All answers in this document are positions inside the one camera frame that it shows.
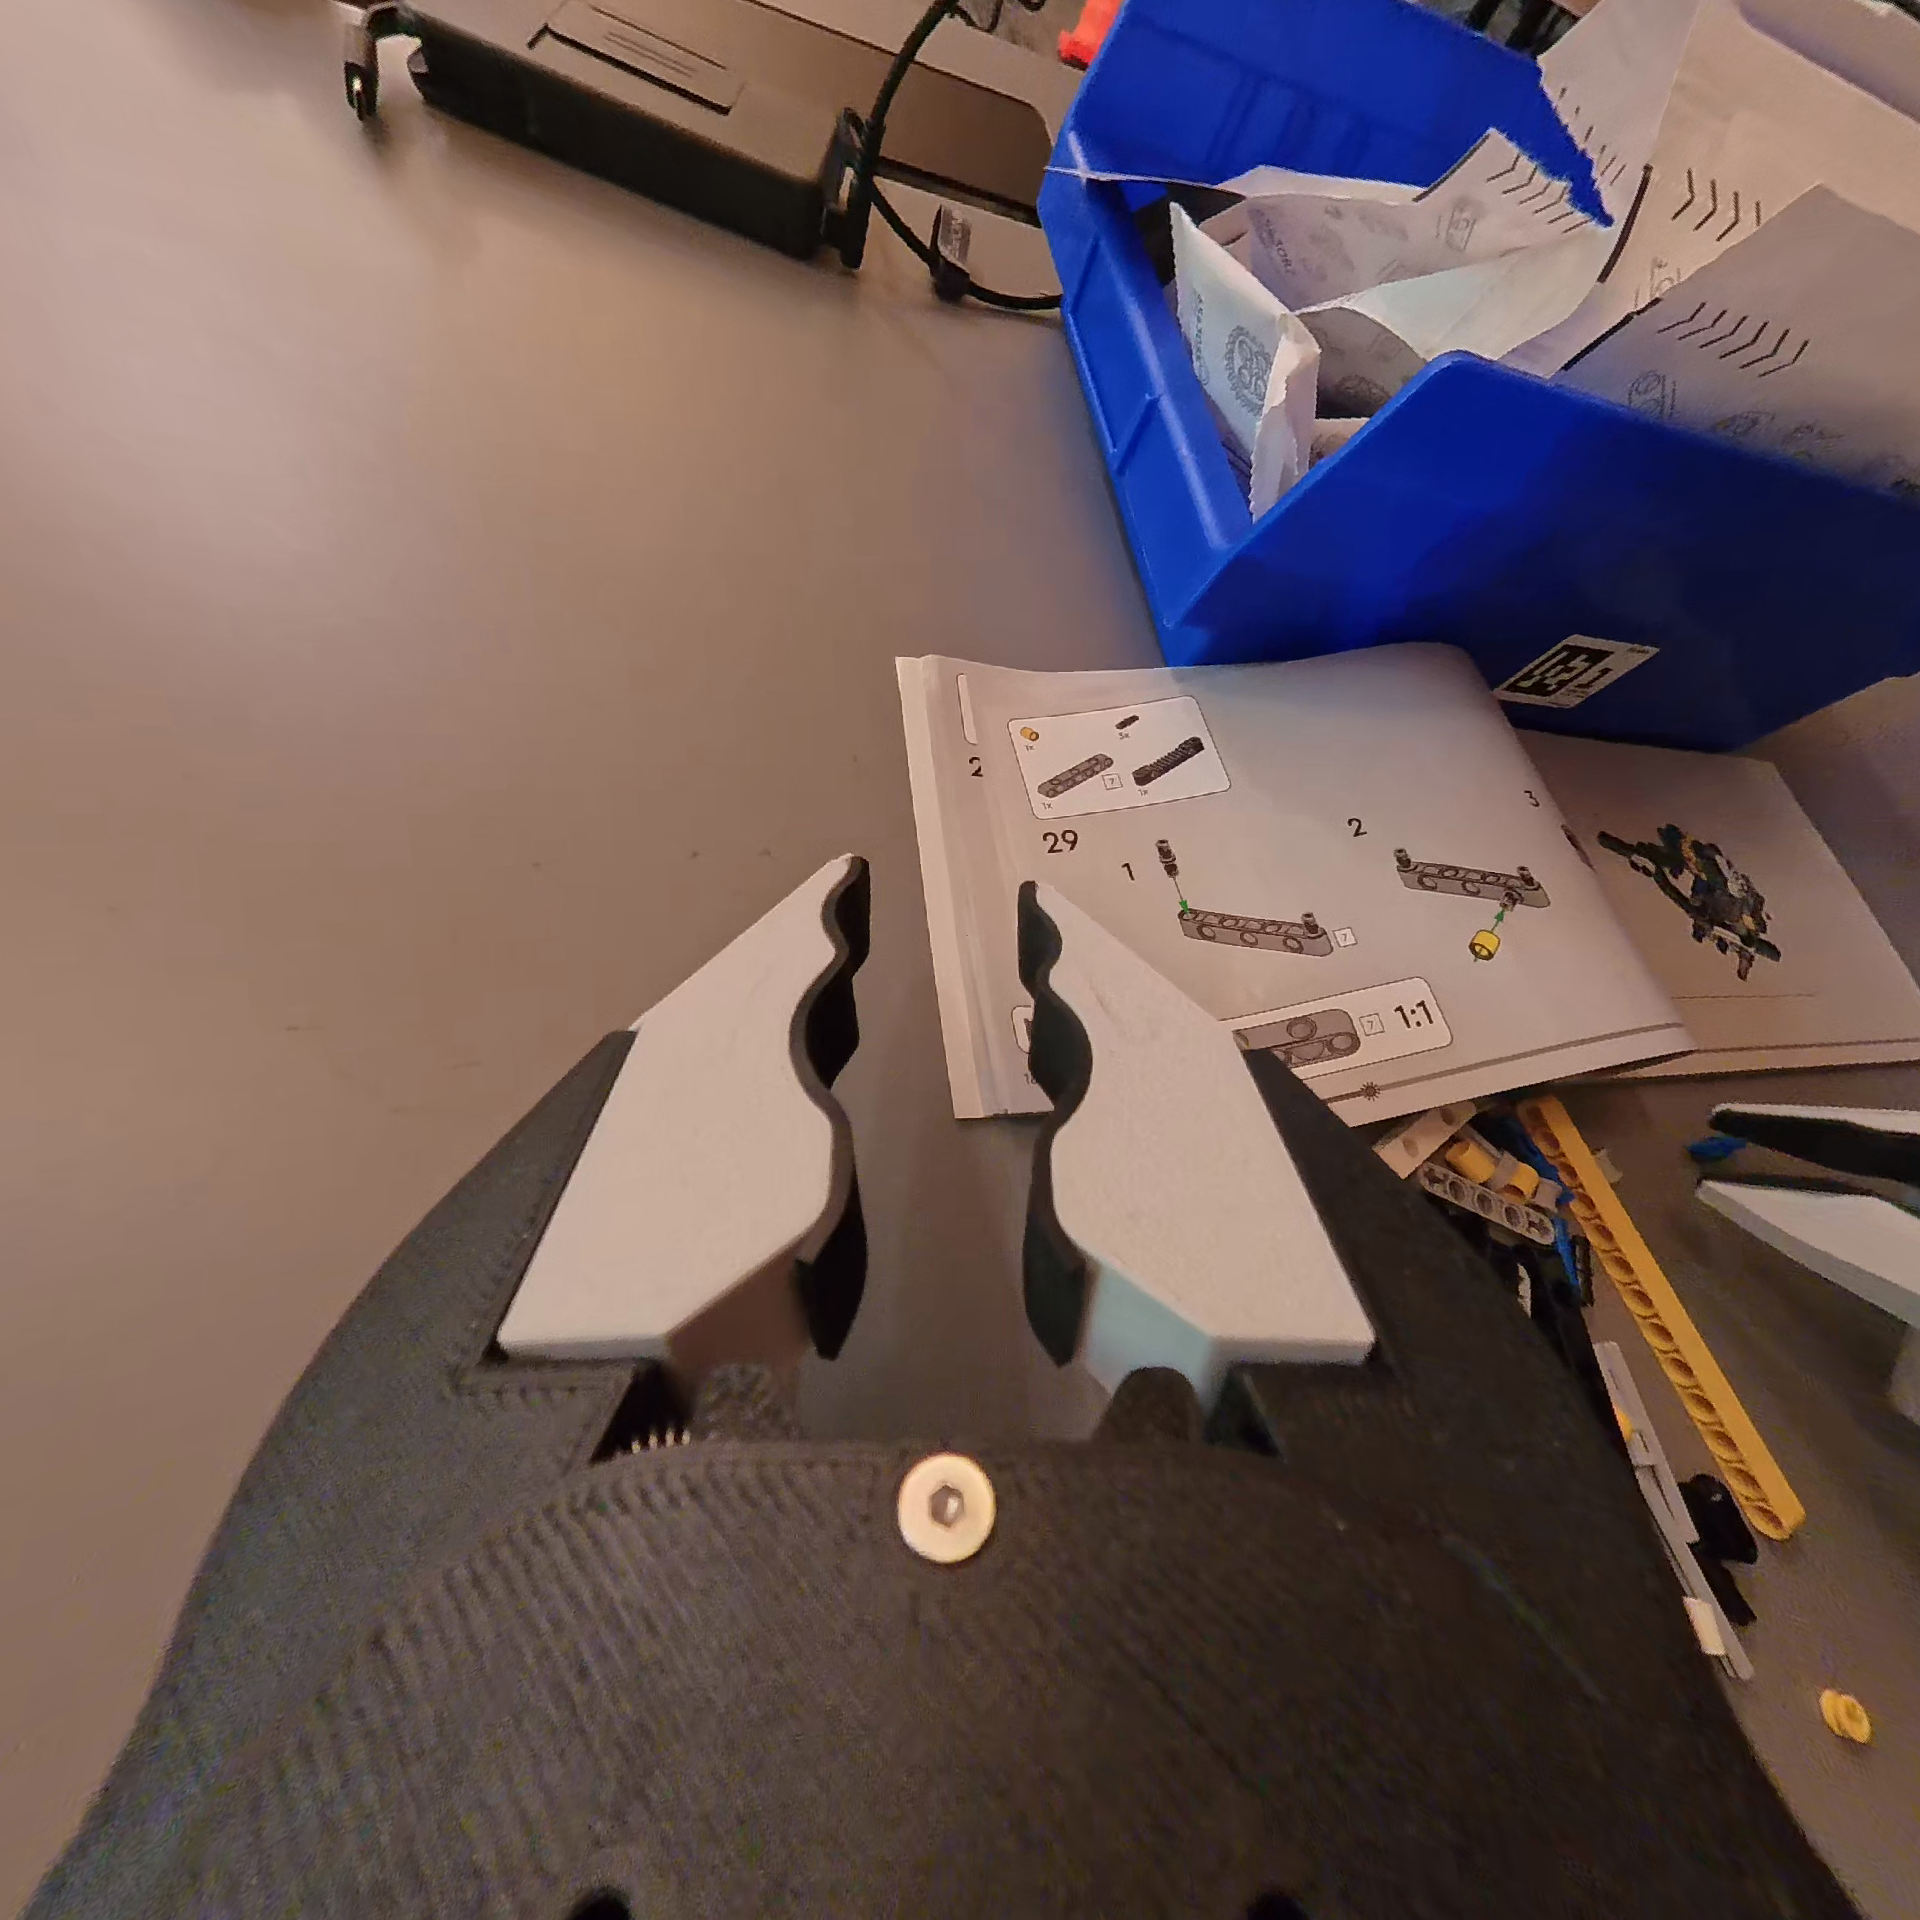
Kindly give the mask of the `small black lego piece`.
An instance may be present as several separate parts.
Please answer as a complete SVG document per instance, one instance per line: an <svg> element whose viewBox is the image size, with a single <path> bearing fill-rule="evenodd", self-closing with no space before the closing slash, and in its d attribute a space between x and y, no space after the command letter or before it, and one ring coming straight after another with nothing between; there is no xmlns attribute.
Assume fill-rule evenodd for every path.
<svg viewBox="0 0 1920 1920"><path fill-rule="evenodd" d="M1738 1583L1738 1570L1754 1567L1760 1547L1743 1511L1726 1483L1704 1472L1680 1478L1677 1493L1696 1534L1691 1554L1719 1610L1733 1627L1751 1624L1757 1616Z"/></svg>

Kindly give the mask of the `long white lego piece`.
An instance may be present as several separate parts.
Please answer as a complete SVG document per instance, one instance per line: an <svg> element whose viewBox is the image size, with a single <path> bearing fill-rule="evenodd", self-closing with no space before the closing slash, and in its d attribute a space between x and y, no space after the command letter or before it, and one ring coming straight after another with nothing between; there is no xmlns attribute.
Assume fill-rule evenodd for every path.
<svg viewBox="0 0 1920 1920"><path fill-rule="evenodd" d="M1682 1587L1696 1640L1726 1674L1751 1682L1756 1667L1743 1649L1742 1624L1748 1624L1754 1616L1730 1560L1714 1549L1720 1538L1698 1525L1618 1343L1600 1339L1594 1353L1618 1437Z"/></svg>

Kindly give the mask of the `black electronic box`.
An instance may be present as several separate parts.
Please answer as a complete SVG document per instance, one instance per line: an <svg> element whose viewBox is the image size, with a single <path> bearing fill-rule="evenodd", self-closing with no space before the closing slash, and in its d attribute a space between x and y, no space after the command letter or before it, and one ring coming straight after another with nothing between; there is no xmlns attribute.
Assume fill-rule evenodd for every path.
<svg viewBox="0 0 1920 1920"><path fill-rule="evenodd" d="M854 118L925 3L414 1L426 103L767 249L844 245ZM986 31L976 3L918 48L876 171L1035 217L1077 74Z"/></svg>

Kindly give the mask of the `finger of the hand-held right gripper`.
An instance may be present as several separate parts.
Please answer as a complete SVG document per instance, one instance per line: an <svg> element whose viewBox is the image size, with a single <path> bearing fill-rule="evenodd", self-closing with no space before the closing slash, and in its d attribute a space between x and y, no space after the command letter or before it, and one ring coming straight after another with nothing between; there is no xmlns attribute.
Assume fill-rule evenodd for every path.
<svg viewBox="0 0 1920 1920"><path fill-rule="evenodd" d="M1831 1173L1918 1185L1918 1110L1726 1102L1712 1129Z"/></svg>
<svg viewBox="0 0 1920 1920"><path fill-rule="evenodd" d="M1831 1183L1708 1179L1696 1197L1773 1253L1904 1325L1887 1398L1918 1424L1918 1215Z"/></svg>

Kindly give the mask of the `large white paper bag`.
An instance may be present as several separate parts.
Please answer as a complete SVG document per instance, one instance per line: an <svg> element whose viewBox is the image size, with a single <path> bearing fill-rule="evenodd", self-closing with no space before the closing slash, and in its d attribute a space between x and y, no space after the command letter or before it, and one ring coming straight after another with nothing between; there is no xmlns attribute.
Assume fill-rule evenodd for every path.
<svg viewBox="0 0 1920 1920"><path fill-rule="evenodd" d="M1816 184L1552 382L1915 502L1918 235Z"/></svg>
<svg viewBox="0 0 1920 1920"><path fill-rule="evenodd" d="M1556 373L1813 187L1918 225L1915 3L1600 1L1539 70L1615 239L1520 370Z"/></svg>

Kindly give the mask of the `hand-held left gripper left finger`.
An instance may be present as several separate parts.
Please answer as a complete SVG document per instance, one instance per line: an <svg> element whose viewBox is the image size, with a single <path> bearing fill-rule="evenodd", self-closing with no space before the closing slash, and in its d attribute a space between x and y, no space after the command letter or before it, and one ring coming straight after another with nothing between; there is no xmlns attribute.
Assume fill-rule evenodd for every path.
<svg viewBox="0 0 1920 1920"><path fill-rule="evenodd" d="M858 1051L874 877L837 855L629 1027L495 1329L516 1360L837 1360L868 1238L834 1080Z"/></svg>

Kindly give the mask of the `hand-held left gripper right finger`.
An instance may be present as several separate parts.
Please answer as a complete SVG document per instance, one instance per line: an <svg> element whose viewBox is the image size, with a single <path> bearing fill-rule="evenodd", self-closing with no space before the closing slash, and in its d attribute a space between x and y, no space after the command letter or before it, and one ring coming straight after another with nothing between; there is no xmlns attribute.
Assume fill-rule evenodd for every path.
<svg viewBox="0 0 1920 1920"><path fill-rule="evenodd" d="M1211 1408L1248 1365L1359 1365L1376 1328L1229 1027L1055 887L1018 893L1047 1113L1021 1283L1045 1355Z"/></svg>

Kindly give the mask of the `long yellow lego beam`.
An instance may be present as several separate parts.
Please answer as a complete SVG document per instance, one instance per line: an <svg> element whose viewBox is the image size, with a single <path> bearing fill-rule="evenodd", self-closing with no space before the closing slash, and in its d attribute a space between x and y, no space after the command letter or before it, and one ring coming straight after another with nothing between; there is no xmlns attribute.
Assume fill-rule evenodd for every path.
<svg viewBox="0 0 1920 1920"><path fill-rule="evenodd" d="M1590 1243L1598 1269L1634 1319L1747 1521L1773 1543L1790 1539L1807 1520L1800 1496L1747 1415L1565 1103L1554 1095L1524 1095L1517 1118L1567 1187L1573 1221Z"/></svg>

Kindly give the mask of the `torn white paper bag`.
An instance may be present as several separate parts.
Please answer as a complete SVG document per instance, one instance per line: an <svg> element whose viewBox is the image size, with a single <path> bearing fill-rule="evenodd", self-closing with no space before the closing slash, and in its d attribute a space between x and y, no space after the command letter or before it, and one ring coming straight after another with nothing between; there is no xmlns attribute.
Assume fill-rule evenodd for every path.
<svg viewBox="0 0 1920 1920"><path fill-rule="evenodd" d="M1430 361L1509 363L1570 317L1615 229L1501 133L1426 187L1261 167L1203 231L1303 320L1325 383L1394 393Z"/></svg>

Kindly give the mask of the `lego instruction booklet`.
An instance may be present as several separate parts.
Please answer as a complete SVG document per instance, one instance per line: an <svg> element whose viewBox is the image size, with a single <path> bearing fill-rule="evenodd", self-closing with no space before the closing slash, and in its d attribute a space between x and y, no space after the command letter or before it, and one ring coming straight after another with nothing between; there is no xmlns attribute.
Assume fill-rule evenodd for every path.
<svg viewBox="0 0 1920 1920"><path fill-rule="evenodd" d="M1429 642L896 682L959 1119L1043 1110L1028 879L1351 1121L1915 1063L1912 973L1762 759L1516 729Z"/></svg>

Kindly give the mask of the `blue plastic bin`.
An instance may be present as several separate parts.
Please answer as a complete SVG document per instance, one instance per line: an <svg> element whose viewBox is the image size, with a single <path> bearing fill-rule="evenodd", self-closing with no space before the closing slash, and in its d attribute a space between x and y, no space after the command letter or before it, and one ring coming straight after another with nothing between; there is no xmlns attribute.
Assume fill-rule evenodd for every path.
<svg viewBox="0 0 1920 1920"><path fill-rule="evenodd" d="M1426 187L1490 130L1615 229L1539 61L1426 6L1120 6L1040 221L1166 662L1443 639L1536 729L1726 751L1912 673L1915 502L1556 373L1452 352L1382 393L1319 358L1311 463L1250 513L1170 205L1203 225L1267 167Z"/></svg>

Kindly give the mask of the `small white printed paper bag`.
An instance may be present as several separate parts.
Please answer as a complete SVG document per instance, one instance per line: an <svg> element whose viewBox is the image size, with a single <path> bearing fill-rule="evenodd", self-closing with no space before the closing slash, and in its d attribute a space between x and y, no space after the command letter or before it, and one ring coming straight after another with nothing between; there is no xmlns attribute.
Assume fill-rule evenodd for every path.
<svg viewBox="0 0 1920 1920"><path fill-rule="evenodd" d="M1246 461L1255 519L1306 478L1320 347L1182 205L1168 209L1175 312L1198 383Z"/></svg>

